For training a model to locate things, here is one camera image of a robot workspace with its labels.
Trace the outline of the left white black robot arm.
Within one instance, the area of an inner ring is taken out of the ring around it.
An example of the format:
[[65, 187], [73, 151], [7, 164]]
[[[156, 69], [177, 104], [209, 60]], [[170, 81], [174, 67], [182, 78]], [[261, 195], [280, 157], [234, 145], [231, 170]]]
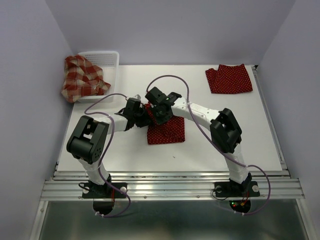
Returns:
[[80, 117], [67, 142], [66, 150], [82, 164], [89, 181], [95, 184], [95, 193], [100, 197], [111, 193], [111, 175], [102, 163], [110, 146], [109, 143], [105, 146], [107, 135], [112, 139], [116, 132], [125, 132], [134, 126], [145, 127], [150, 122], [139, 95], [129, 97], [122, 111], [105, 114], [101, 121], [87, 115]]

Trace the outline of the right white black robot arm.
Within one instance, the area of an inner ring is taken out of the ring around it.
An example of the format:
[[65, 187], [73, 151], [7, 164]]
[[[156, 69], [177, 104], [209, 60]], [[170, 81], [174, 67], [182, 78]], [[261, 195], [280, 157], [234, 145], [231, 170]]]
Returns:
[[172, 117], [181, 117], [193, 121], [201, 132], [203, 128], [210, 131], [210, 136], [205, 137], [225, 158], [231, 192], [242, 195], [248, 190], [249, 171], [242, 155], [242, 130], [230, 109], [203, 107], [176, 92], [166, 95], [157, 87], [149, 90], [145, 98], [151, 104], [157, 124], [164, 124]]

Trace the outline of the red polka dot skirt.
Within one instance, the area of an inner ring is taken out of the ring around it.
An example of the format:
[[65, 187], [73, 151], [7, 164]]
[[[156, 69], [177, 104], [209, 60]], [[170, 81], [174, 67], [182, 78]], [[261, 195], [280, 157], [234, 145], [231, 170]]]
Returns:
[[250, 76], [244, 64], [228, 66], [220, 64], [218, 69], [205, 71], [212, 94], [235, 95], [253, 91]]
[[151, 118], [151, 124], [147, 129], [148, 145], [164, 145], [183, 143], [185, 137], [185, 119], [183, 117], [173, 116], [164, 124], [157, 124], [156, 119], [151, 112], [151, 104], [145, 104], [146, 111]]

